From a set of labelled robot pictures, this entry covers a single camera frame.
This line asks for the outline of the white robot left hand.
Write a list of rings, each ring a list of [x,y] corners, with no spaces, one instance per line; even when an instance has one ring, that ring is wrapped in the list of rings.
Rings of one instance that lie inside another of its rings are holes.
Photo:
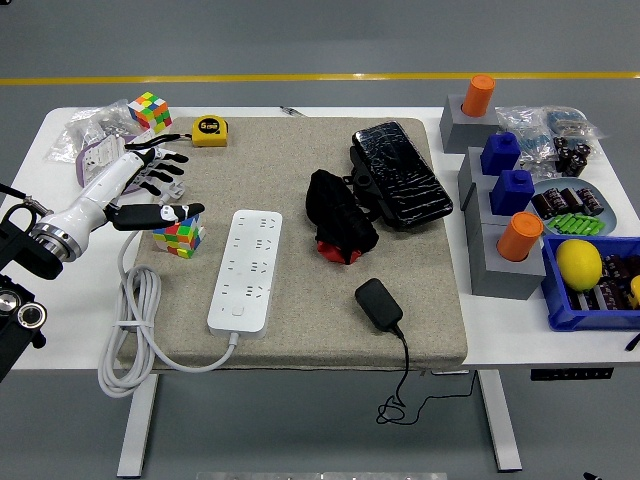
[[[153,176],[169,183],[182,173],[176,165],[187,161],[186,156],[159,147],[128,150],[84,187],[69,208],[37,223],[32,235],[52,236],[85,249],[90,233],[106,223],[119,231],[153,230],[200,214],[205,210],[200,203],[115,205],[131,184],[144,186],[145,179]]]

